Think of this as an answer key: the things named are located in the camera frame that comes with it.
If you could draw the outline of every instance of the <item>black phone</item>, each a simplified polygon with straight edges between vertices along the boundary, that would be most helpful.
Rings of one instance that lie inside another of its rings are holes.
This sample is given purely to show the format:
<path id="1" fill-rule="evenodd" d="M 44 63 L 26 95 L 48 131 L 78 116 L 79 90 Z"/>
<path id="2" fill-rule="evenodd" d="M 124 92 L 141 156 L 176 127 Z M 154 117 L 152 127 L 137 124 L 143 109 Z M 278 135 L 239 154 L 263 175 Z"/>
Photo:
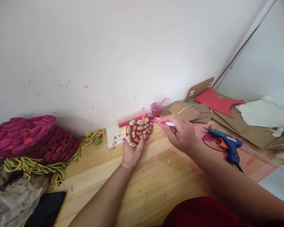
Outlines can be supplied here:
<path id="1" fill-rule="evenodd" d="M 39 204 L 24 227 L 52 227 L 66 192 L 54 192 L 41 196 Z"/>

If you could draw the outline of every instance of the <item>plastic cup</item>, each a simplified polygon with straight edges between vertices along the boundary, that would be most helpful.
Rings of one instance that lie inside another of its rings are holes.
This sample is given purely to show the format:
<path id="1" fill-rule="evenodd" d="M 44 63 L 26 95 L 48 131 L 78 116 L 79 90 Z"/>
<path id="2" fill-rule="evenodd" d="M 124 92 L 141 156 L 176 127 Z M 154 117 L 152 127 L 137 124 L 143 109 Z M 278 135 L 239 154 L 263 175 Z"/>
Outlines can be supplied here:
<path id="1" fill-rule="evenodd" d="M 160 117 L 163 109 L 163 105 L 159 102 L 153 102 L 151 104 L 151 112 L 154 117 Z"/>

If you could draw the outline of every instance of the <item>yellow string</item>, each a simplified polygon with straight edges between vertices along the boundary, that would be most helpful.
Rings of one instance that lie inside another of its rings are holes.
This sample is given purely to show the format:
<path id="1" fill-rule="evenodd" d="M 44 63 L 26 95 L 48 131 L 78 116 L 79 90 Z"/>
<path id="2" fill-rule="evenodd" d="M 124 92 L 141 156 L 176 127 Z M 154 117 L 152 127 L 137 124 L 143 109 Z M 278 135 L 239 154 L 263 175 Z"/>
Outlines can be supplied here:
<path id="1" fill-rule="evenodd" d="M 81 142 L 89 142 L 85 145 L 83 145 L 80 150 L 82 150 L 84 147 L 87 147 L 89 145 L 91 145 L 94 142 L 94 138 L 99 137 L 101 138 L 101 140 L 104 140 L 104 132 L 105 132 L 105 128 L 102 129 L 98 129 L 97 131 L 94 132 L 94 134 L 92 134 L 91 132 L 88 132 L 85 134 L 84 137 L 81 138 Z"/>
<path id="2" fill-rule="evenodd" d="M 54 164 L 48 164 L 46 166 L 40 164 L 42 159 L 34 159 L 34 158 L 29 158 L 26 156 L 21 156 L 21 157 L 14 157 L 14 158 L 7 158 L 4 163 L 4 170 L 6 172 L 14 172 L 18 170 L 23 171 L 23 175 L 27 176 L 26 181 L 23 183 L 23 185 L 27 184 L 33 174 L 38 174 L 38 175 L 51 175 L 51 183 L 53 183 L 53 179 L 55 179 L 55 183 L 61 185 L 65 179 L 65 171 L 66 168 L 72 164 L 73 162 L 78 162 L 80 161 L 80 151 L 78 150 L 78 153 L 72 157 L 70 160 L 67 162 L 58 162 Z"/>
<path id="3" fill-rule="evenodd" d="M 189 105 L 189 106 L 187 106 L 187 107 L 190 107 L 190 106 L 193 106 L 194 104 L 191 104 L 191 105 Z M 183 110 L 185 110 L 187 107 L 185 107 L 185 108 L 183 108 Z M 181 110 L 179 113 L 181 113 L 183 110 Z M 179 114 L 178 113 L 178 114 Z"/>

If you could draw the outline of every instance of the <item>glue gun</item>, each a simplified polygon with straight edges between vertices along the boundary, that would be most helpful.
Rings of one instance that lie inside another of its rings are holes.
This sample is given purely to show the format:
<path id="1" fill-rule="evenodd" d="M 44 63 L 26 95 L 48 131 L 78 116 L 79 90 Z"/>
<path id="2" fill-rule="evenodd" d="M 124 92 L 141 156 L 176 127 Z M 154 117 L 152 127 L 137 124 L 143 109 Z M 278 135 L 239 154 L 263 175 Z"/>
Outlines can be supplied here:
<path id="1" fill-rule="evenodd" d="M 209 129 L 209 128 L 205 128 L 205 129 L 208 130 L 209 134 L 211 134 L 213 137 L 221 140 L 221 143 L 219 145 L 224 147 L 227 150 L 228 155 L 227 155 L 226 160 L 230 164 L 235 165 L 241 172 L 243 172 L 243 170 L 241 169 L 239 165 L 240 158 L 239 158 L 239 154 L 237 151 L 237 148 L 241 147 L 243 145 L 243 142 L 241 140 L 234 139 L 231 135 L 227 135 L 218 130 Z"/>

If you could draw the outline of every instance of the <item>red clothing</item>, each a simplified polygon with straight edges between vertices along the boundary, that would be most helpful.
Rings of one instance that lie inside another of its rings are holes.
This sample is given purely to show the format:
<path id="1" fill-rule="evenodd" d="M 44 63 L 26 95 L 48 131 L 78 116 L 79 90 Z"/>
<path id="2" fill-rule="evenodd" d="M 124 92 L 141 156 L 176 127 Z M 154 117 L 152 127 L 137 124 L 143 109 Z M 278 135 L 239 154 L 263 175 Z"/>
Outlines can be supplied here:
<path id="1" fill-rule="evenodd" d="M 166 217 L 162 227 L 185 226 L 256 226 L 230 212 L 218 200 L 199 197 L 183 201 Z M 284 221 L 270 221 L 260 226 L 284 226 Z"/>

